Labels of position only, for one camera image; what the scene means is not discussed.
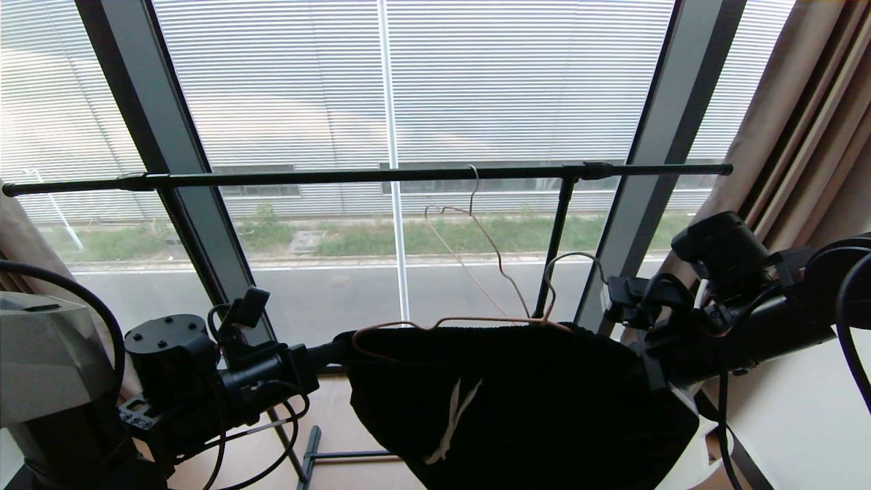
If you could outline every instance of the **hanger hook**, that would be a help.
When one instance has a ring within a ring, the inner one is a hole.
[[[478,175],[478,169],[474,165],[469,164],[469,168],[475,173],[475,190],[469,196],[469,216],[472,215],[472,204],[475,202],[475,194],[478,192],[478,187],[481,185],[481,176]]]

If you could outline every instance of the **horizontal bar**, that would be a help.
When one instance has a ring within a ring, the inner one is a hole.
[[[396,456],[390,451],[357,451],[352,453],[312,453],[311,459],[345,459],[345,458],[382,458],[384,456]]]
[[[626,166],[603,162],[566,163],[546,167],[479,168],[480,179],[563,179],[597,180],[614,175],[719,174],[732,173],[731,165],[650,165]],[[98,191],[121,189],[152,191],[177,187],[265,186],[276,184],[338,184],[349,182],[390,182],[411,180],[475,179],[468,167],[389,170],[326,170],[270,174],[138,174],[105,180],[68,180],[33,184],[4,184],[9,197],[25,194]]]

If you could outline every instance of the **grass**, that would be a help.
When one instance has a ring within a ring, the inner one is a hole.
[[[666,213],[651,250],[667,250],[673,236],[686,228],[691,220],[686,213]],[[485,215],[478,219],[503,252],[544,252],[550,240],[553,219],[531,214],[519,217]],[[602,214],[575,215],[566,219],[561,250],[594,250],[602,233]],[[491,253],[493,248],[475,223],[463,217],[434,220],[433,225],[457,253]],[[259,208],[254,217],[237,223],[242,247],[249,257],[285,256],[290,242],[302,226],[280,221],[269,207]],[[327,234],[312,251],[312,255],[339,257],[353,255],[393,255],[395,253],[393,224],[360,223],[337,225],[310,223],[305,228],[326,229]],[[409,255],[447,254],[425,222],[404,223],[405,249]],[[136,227],[108,227],[78,230],[84,244],[79,251],[63,228],[44,230],[43,234],[65,262],[107,262],[129,260],[163,260],[170,255],[167,238],[175,234],[166,224]]]

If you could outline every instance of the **curtain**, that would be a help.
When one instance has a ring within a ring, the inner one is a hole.
[[[735,171],[717,179],[694,221],[734,210],[772,251],[860,231],[831,223],[849,212],[842,192],[871,191],[861,159],[871,135],[869,41],[871,4],[796,3],[726,155]],[[695,280],[674,254],[662,270]]]
[[[0,258],[24,262],[43,269],[48,269],[62,276],[72,278],[70,270],[57,256],[51,245],[39,233],[30,218],[24,212],[17,200],[0,193]],[[4,291],[17,291],[39,295],[54,296],[59,299],[83,304],[77,296],[66,289],[55,286],[48,282],[19,276],[17,274],[0,273],[0,289]],[[112,358],[111,338],[103,320],[93,311],[91,319],[97,327],[100,341],[106,355],[114,363]],[[125,374],[122,396],[127,397],[141,391],[133,369],[128,369]]]

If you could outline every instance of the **black cloth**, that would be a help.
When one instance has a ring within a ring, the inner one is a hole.
[[[698,427],[669,392],[651,393],[632,350],[567,323],[552,327],[381,329],[344,363],[351,405],[375,439],[430,490],[654,488]],[[353,332],[340,334],[347,341]],[[446,459],[451,392],[462,401]]]

